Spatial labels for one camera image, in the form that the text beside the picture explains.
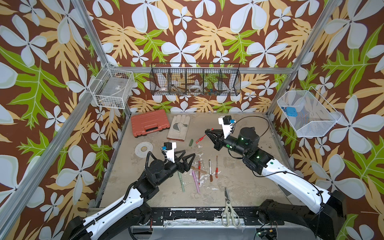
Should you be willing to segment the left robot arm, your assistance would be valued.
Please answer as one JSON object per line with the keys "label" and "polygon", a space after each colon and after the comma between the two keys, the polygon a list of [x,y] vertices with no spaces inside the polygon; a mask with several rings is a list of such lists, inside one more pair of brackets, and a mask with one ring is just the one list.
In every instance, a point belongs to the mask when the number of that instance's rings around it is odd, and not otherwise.
{"label": "left robot arm", "polygon": [[103,208],[86,217],[70,221],[61,237],[62,240],[110,240],[123,230],[138,224],[145,224],[151,218],[151,207],[147,201],[159,192],[159,185],[175,173],[188,172],[196,154],[176,151],[175,161],[157,159],[152,152],[146,156],[145,168],[137,181],[131,183],[126,193]]}

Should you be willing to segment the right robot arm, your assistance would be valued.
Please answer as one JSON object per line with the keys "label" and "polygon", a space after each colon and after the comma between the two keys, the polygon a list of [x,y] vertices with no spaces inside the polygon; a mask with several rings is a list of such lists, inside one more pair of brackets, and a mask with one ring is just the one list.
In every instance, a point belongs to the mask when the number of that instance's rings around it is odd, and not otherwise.
{"label": "right robot arm", "polygon": [[259,206],[264,223],[284,221],[304,226],[322,240],[335,240],[347,219],[346,197],[328,191],[295,174],[271,154],[259,148],[260,136],[244,127],[237,138],[223,130],[206,130],[216,150],[226,148],[241,155],[243,163],[258,178],[268,178],[298,198],[303,206],[289,206],[265,200]]}

